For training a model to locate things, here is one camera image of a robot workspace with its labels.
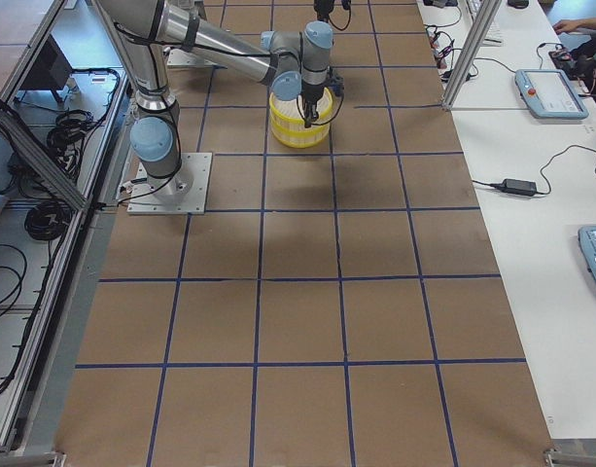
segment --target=metal frame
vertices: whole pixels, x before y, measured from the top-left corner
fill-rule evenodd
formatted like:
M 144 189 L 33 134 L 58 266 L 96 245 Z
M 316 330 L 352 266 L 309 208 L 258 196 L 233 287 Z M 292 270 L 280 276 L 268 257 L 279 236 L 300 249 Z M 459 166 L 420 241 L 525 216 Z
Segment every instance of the metal frame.
M 0 124 L 11 134 L 19 150 L 19 156 L 32 167 L 45 181 L 45 184 L 58 193 L 76 211 L 88 207 L 88 200 L 77 189 L 73 181 L 45 154 L 7 112 L 0 109 Z
M 483 39 L 485 39 L 488 29 L 490 29 L 490 24 L 494 20 L 494 16 L 499 10 L 501 3 L 502 0 L 483 0 L 481 3 L 481 8 L 473 21 L 473 26 L 466 38 L 460 58 L 454 63 L 453 72 L 444 90 L 442 107 L 445 110 L 452 110 L 453 102 L 455 102 L 457 94 L 462 89 L 462 85 L 466 82 L 466 77 L 473 66 L 474 58 L 483 43 Z
M 59 452 L 23 457 L 0 457 L 0 467 L 63 467 L 65 459 L 66 456 Z
M 596 457 L 591 455 L 565 454 L 557 450 L 547 450 L 543 458 L 548 467 L 564 465 L 568 467 L 596 467 Z

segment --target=yellow basket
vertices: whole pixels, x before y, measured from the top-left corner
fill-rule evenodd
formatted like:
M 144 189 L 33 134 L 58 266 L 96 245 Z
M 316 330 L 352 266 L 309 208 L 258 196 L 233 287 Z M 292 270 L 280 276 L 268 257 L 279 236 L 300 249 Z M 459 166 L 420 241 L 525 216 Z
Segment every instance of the yellow basket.
M 278 141 L 292 148 L 310 148 L 320 143 L 330 132 L 330 124 L 304 128 L 304 120 L 299 114 L 298 104 L 294 101 L 282 101 L 272 93 L 269 97 L 271 109 L 271 132 Z M 333 95 L 328 88 L 317 102 L 319 122 L 327 122 L 333 110 Z

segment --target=black cable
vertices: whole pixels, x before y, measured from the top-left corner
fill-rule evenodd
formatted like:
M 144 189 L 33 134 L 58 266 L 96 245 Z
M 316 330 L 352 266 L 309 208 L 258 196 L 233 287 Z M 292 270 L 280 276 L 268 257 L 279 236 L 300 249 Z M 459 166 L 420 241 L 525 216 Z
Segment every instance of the black cable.
M 538 191 L 535 182 L 530 182 L 527 180 L 515 180 L 515 179 L 506 178 L 505 180 L 503 180 L 502 183 L 486 183 L 486 182 L 481 182 L 478 180 L 473 180 L 473 183 L 476 183 L 477 185 L 482 185 L 485 187 L 494 188 L 496 190 L 499 190 L 504 193 L 509 193 L 509 194 L 523 195 L 523 196 L 527 196 L 527 197 L 541 195 L 543 197 L 546 197 L 552 193 L 552 185 L 550 184 L 550 181 L 548 180 L 548 178 L 545 176 L 545 174 L 543 172 L 552 164 L 552 162 L 555 159 L 557 159 L 559 156 L 564 155 L 565 153 L 570 151 L 572 148 L 579 148 L 579 149 L 583 149 L 585 151 L 590 151 L 596 155 L 595 149 L 587 148 L 585 146 L 580 146 L 579 144 L 572 144 L 572 145 L 568 146 L 566 149 L 564 149 L 563 151 L 560 151 L 559 153 L 551 156 L 550 159 L 548 160 L 548 162 L 545 163 L 542 166 L 542 168 L 540 168 L 540 175 L 546 182 L 546 185 L 548 186 L 548 190 L 545 192 Z M 596 165 L 595 165 L 593 171 L 596 174 Z
M 46 154 L 49 153 L 49 149 L 45 146 L 45 144 L 43 144 L 43 142 L 38 139 L 36 137 L 36 135 L 29 129 L 29 126 L 27 126 L 27 124 L 23 121 L 23 119 L 20 117 L 20 115 L 18 114 L 18 112 L 13 109 L 10 105 L 8 105 L 6 102 L 4 102 L 2 99 L 0 99 L 0 110 L 2 112 L 7 113 L 11 118 L 13 118 L 19 125 L 20 129 L 25 132 L 25 134 L 32 140 L 34 141 L 34 143 L 36 143 L 37 146 L 39 146 Z M 0 128 L 5 129 L 5 127 L 0 123 Z
M 543 56 L 540 55 L 540 49 L 545 46 L 555 46 L 555 50 L 559 51 L 561 49 L 565 49 L 563 44 L 559 42 L 542 42 L 537 47 L 535 47 L 535 53 L 540 58 L 540 69 L 543 67 Z
M 552 156 L 548 160 L 548 162 L 540 169 L 540 175 L 542 176 L 542 178 L 546 182 L 546 185 L 548 185 L 548 191 L 547 192 L 544 192 L 544 193 L 538 192 L 538 195 L 545 195 L 546 196 L 546 195 L 550 195 L 550 193 L 552 193 L 552 186 L 550 185 L 550 182 L 548 181 L 548 179 L 546 178 L 546 176 L 543 174 L 543 171 L 546 170 L 548 168 L 548 166 L 551 165 L 552 162 L 555 159 L 557 159 L 559 156 L 562 156 L 563 154 L 567 153 L 572 148 L 579 148 L 579 149 L 583 149 L 585 151 L 590 151 L 590 152 L 592 152 L 592 153 L 594 153 L 596 155 L 596 150 L 595 149 L 587 148 L 585 146 L 580 146 L 579 144 L 571 144 L 570 146 L 568 146 L 566 149 L 564 149 L 560 153 L 557 153 L 554 156 Z
M 338 27 L 336 24 L 334 24 L 333 19 L 328 17 L 328 22 L 333 26 L 334 29 L 336 29 L 337 31 L 345 31 L 347 30 L 347 28 L 349 27 L 349 25 L 352 22 L 352 7 L 350 4 L 349 10 L 348 10 L 348 16 L 347 16 L 347 23 L 343 26 L 343 27 Z
M 472 180 L 473 183 L 476 183 L 477 185 L 483 185 L 484 187 L 492 187 L 492 183 L 486 183 L 486 182 L 479 182 L 478 180 Z
M 338 113 L 340 112 L 340 108 L 343 106 L 344 100 L 345 100 L 345 93 L 342 94 L 340 97 L 340 102 L 338 103 L 338 107 L 336 107 L 336 112 L 334 112 L 334 115 L 332 117 L 330 117 L 330 119 L 327 122 L 323 122 L 323 123 L 311 122 L 310 123 L 311 126 L 325 126 L 325 125 L 331 124 L 334 121 L 334 119 L 336 117 L 338 117 Z M 299 108 L 299 96 L 296 98 L 296 105 L 298 106 L 299 116 L 306 123 L 306 118 L 304 117 L 304 114 L 301 113 L 301 109 Z
M 23 226 L 35 240 L 52 241 L 66 232 L 71 217 L 68 205 L 59 199 L 50 199 L 30 209 Z
M 21 256 L 21 259 L 23 261 L 23 267 L 21 272 L 19 272 L 18 270 L 11 268 L 9 266 L 0 266 L 0 270 L 7 270 L 9 272 L 12 272 L 16 277 L 17 277 L 17 284 L 15 285 L 15 287 L 13 288 L 13 290 L 11 290 L 8 295 L 6 295 L 3 299 L 0 300 L 0 305 L 2 305 L 4 302 L 6 302 L 10 297 L 14 296 L 12 301 L 7 304 L 4 309 L 0 312 L 0 318 L 2 316 L 4 316 L 6 313 L 8 313 L 8 311 L 10 311 L 15 304 L 17 303 L 18 297 L 21 294 L 21 290 L 22 290 L 22 285 L 23 285 L 23 279 L 25 279 L 25 275 L 27 273 L 27 257 L 25 256 L 25 254 L 18 248 L 16 248 L 13 245 L 9 245 L 6 243 L 0 243 L 0 248 L 10 248 L 12 250 L 15 250 L 19 253 L 19 255 Z
M 494 61 L 494 62 L 498 63 L 499 65 L 503 66 L 504 68 L 506 68 L 507 71 L 510 71 L 511 73 L 515 73 L 515 70 L 512 70 L 511 68 L 509 68 L 507 65 L 505 65 L 501 61 L 497 60 L 496 58 L 488 58 L 488 57 L 483 57 L 483 56 L 476 56 L 474 59 L 475 60 Z
M 57 110 L 57 109 L 52 109 L 50 107 L 45 107 L 42 105 L 34 104 L 32 102 L 26 102 L 23 100 L 23 98 L 19 99 L 18 97 L 15 97 L 14 101 L 17 104 L 26 105 L 27 107 L 34 107 L 36 109 L 47 110 L 48 112 L 52 112 L 54 114 L 61 114 L 62 112 L 66 112 L 66 110 Z
M 43 276 L 43 282 L 41 283 L 41 289 L 38 293 L 38 297 L 34 306 L 32 307 L 32 311 L 30 315 L 27 317 L 25 321 L 25 326 L 23 328 L 23 334 L 21 335 L 21 342 L 17 345 L 17 357 L 15 358 L 15 362 L 13 363 L 13 367 L 9 371 L 9 373 L 5 377 L 1 377 L 2 382 L 0 382 L 0 396 L 6 392 L 6 389 L 10 386 L 10 384 L 15 380 L 17 375 L 18 367 L 20 366 L 21 359 L 25 348 L 27 347 L 27 343 L 29 342 L 29 338 L 31 336 L 32 327 L 34 325 L 34 321 L 36 320 L 36 316 L 40 311 L 41 305 L 43 303 L 43 299 L 45 298 L 45 294 L 47 293 L 47 283 L 51 276 L 53 270 L 53 264 L 55 263 L 55 259 L 57 258 L 57 253 L 59 252 L 62 244 L 64 243 L 64 239 L 66 238 L 65 235 L 60 237 L 60 240 L 57 243 L 57 246 L 51 252 L 50 247 L 50 255 L 47 266 L 45 267 L 45 275 Z
M 47 135 L 47 147 L 54 162 L 73 181 L 77 181 L 81 170 L 86 143 L 96 130 L 105 122 L 112 108 L 114 95 L 121 85 L 121 75 L 112 68 L 73 69 L 75 74 L 106 73 L 116 78 L 112 90 L 108 93 L 105 112 L 97 120 L 87 110 L 69 110 L 62 112 L 55 119 L 55 127 Z

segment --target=electrical wire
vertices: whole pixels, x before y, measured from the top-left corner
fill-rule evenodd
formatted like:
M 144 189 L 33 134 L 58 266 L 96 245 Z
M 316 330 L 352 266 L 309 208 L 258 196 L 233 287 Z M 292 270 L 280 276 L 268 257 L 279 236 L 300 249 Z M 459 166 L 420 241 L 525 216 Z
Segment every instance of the electrical wire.
M 556 51 L 560 51 L 562 49 L 565 49 L 565 47 L 563 46 L 563 44 L 561 44 L 559 42 L 542 42 L 541 44 L 539 44 L 535 48 L 535 53 L 540 58 L 540 69 L 542 69 L 542 67 L 543 67 L 543 56 L 540 55 L 540 49 L 542 47 L 546 47 L 546 46 L 554 46 L 554 49 Z
M 0 305 L 2 305 L 10 297 L 14 296 L 12 301 L 9 304 L 7 304 L 4 307 L 4 309 L 0 312 L 0 318 L 1 318 L 17 304 L 18 297 L 20 296 L 21 290 L 22 290 L 23 279 L 25 279 L 25 275 L 27 273 L 27 257 L 20 249 L 16 248 L 13 245 L 9 245 L 6 243 L 0 243 L 0 248 L 9 248 L 9 249 L 16 251 L 17 253 L 19 253 L 19 255 L 23 261 L 23 267 L 21 269 L 21 272 L 19 272 L 18 270 L 14 269 L 14 268 L 9 267 L 9 266 L 0 266 L 0 270 L 7 270 L 8 272 L 11 272 L 17 278 L 17 284 L 15 285 L 15 287 L 3 299 L 0 300 Z
M 299 116 L 301 117 L 302 120 L 304 120 L 304 123 L 306 123 L 306 117 L 304 117 L 304 114 L 302 114 L 301 112 L 301 108 L 299 105 L 299 100 L 300 100 L 300 96 L 298 96 L 296 98 L 296 105 L 298 107 L 298 112 L 299 112 Z M 329 125 L 331 124 L 334 119 L 336 119 L 336 117 L 338 117 L 338 113 L 340 112 L 341 107 L 343 106 L 343 101 L 345 100 L 345 93 L 341 95 L 340 97 L 340 102 L 338 103 L 338 107 L 336 107 L 336 112 L 334 112 L 334 115 L 330 117 L 330 119 L 327 122 L 322 122 L 322 123 L 315 123 L 315 122 L 311 122 L 311 126 L 325 126 L 325 125 Z
M 545 164 L 542 166 L 542 168 L 540 168 L 540 175 L 541 175 L 541 177 L 543 178 L 543 180 L 546 182 L 546 185 L 548 186 L 548 190 L 546 190 L 545 192 L 540 192 L 540 191 L 537 191 L 537 190 L 535 189 L 535 183 L 533 183 L 533 182 L 527 182 L 527 181 L 525 181 L 525 180 L 521 180 L 521 181 L 519 181 L 519 182 L 526 183 L 527 185 L 531 185 L 531 184 L 533 185 L 533 188 L 529 188 L 529 189 L 525 190 L 525 191 L 528 191 L 528 192 L 529 192 L 529 194 L 528 194 L 528 195 L 527 195 L 527 194 L 525 194 L 525 195 L 526 195 L 526 196 L 530 196 L 530 197 L 532 197 L 532 196 L 534 196 L 534 195 L 540 195 L 540 196 L 542 196 L 542 197 L 547 197 L 548 195 L 550 195 L 550 194 L 552 193 L 552 185 L 550 184 L 550 181 L 548 180 L 548 177 L 546 177 L 546 175 L 545 175 L 544 171 L 545 171 L 545 170 L 546 170 L 546 169 L 547 169 L 547 168 L 548 168 L 548 167 L 549 167 L 549 166 L 550 166 L 550 165 L 553 163 L 553 161 L 554 161 L 555 159 L 557 159 L 557 158 L 558 158 L 558 157 L 560 157 L 560 156 L 563 156 L 565 153 L 567 153 L 568 151 L 570 151 L 570 150 L 571 150 L 571 149 L 573 149 L 573 148 L 578 148 L 578 149 L 582 149 L 582 150 L 584 150 L 584 151 L 589 151 L 589 152 L 591 152 L 591 153 L 594 153 L 594 154 L 596 155 L 596 150 L 595 150 L 595 149 L 587 148 L 587 147 L 585 147 L 585 146 L 581 146 L 581 145 L 579 145 L 579 144 L 571 144 L 570 146 L 568 146 L 568 147 L 567 147 L 566 149 L 564 149 L 563 151 L 560 151 L 559 153 L 552 155 L 552 156 L 550 157 L 550 159 L 548 160 L 548 162 L 547 162 L 547 163 L 545 163 Z M 596 174 L 596 165 L 594 166 L 594 169 L 593 169 L 593 171 L 594 171 L 594 173 Z M 479 181 L 479 180 L 474 180 L 474 179 L 473 179 L 473 183 L 476 183 L 477 185 L 482 185 L 482 186 L 484 186 L 484 187 L 495 188 L 495 189 L 498 189 L 498 190 L 500 190 L 500 191 L 502 191 L 502 192 L 505 192 L 505 193 L 511 193 L 511 192 L 507 192 L 507 191 L 504 189 L 504 184 L 505 184 L 505 182 L 506 182 L 507 180 L 509 180 L 509 179 L 506 179 L 506 180 L 504 180 L 504 183 L 502 183 L 502 184 L 499 184 L 499 183 L 486 183 L 486 182 L 481 182 L 481 181 Z
M 512 70 L 511 68 L 509 68 L 507 65 L 505 65 L 501 61 L 497 60 L 496 58 L 488 58 L 488 57 L 483 57 L 483 56 L 477 56 L 474 59 L 475 60 L 494 61 L 494 62 L 498 63 L 499 65 L 501 65 L 502 67 L 506 68 L 507 71 L 509 71 L 511 73 L 515 73 L 515 70 Z
M 47 266 L 45 267 L 45 275 L 43 276 L 41 289 L 38 293 L 36 302 L 34 303 L 34 306 L 32 307 L 32 311 L 30 312 L 30 315 L 27 317 L 27 320 L 25 321 L 25 326 L 23 327 L 23 333 L 21 335 L 21 342 L 19 345 L 16 345 L 17 357 L 15 358 L 13 367 L 11 368 L 11 370 L 8 372 L 8 374 L 6 376 L 1 377 L 0 396 L 2 394 L 4 394 L 4 392 L 6 392 L 6 389 L 8 389 L 10 384 L 13 382 L 13 380 L 15 380 L 15 377 L 17 376 L 18 367 L 20 366 L 21 359 L 23 357 L 23 353 L 25 351 L 25 348 L 27 347 L 29 338 L 31 337 L 31 331 L 32 331 L 32 327 L 34 325 L 34 321 L 36 321 L 36 316 L 38 315 L 38 312 L 40 311 L 40 308 L 43 304 L 43 299 L 45 298 L 45 294 L 47 293 L 47 283 L 51 277 L 53 265 L 55 263 L 55 259 L 57 258 L 57 254 L 58 254 L 60 248 L 62 247 L 62 244 L 64 243 L 64 238 L 66 238 L 65 235 L 60 237 L 60 240 L 58 241 L 58 243 L 53 251 L 51 251 L 51 244 L 48 247 L 49 258 L 48 258 Z
M 579 144 L 571 144 L 570 146 L 568 146 L 566 149 L 564 149 L 563 151 L 553 155 L 546 164 L 543 165 L 543 167 L 540 169 L 540 175 L 542 176 L 542 178 L 544 179 L 544 181 L 546 182 L 546 185 L 548 186 L 548 190 L 546 192 L 538 192 L 538 195 L 550 195 L 552 193 L 552 186 L 550 185 L 550 181 L 548 180 L 548 178 L 544 175 L 544 171 L 548 168 L 549 165 L 552 164 L 552 162 L 557 159 L 559 156 L 564 155 L 565 153 L 567 153 L 568 151 L 570 151 L 572 148 L 579 148 L 582 149 L 584 151 L 589 151 L 591 153 L 594 153 L 596 155 L 596 150 L 595 149 L 591 149 L 591 148 L 587 148 L 585 146 L 580 146 Z M 593 168 L 594 173 L 596 174 L 596 166 Z
M 336 29 L 337 31 L 345 31 L 347 30 L 347 28 L 349 27 L 349 25 L 352 22 L 352 7 L 351 4 L 349 5 L 349 10 L 348 10 L 348 16 L 347 16 L 347 22 L 345 23 L 345 25 L 343 27 L 338 27 L 336 24 L 334 24 L 334 21 L 332 18 L 328 17 L 328 22 L 333 26 L 334 29 Z

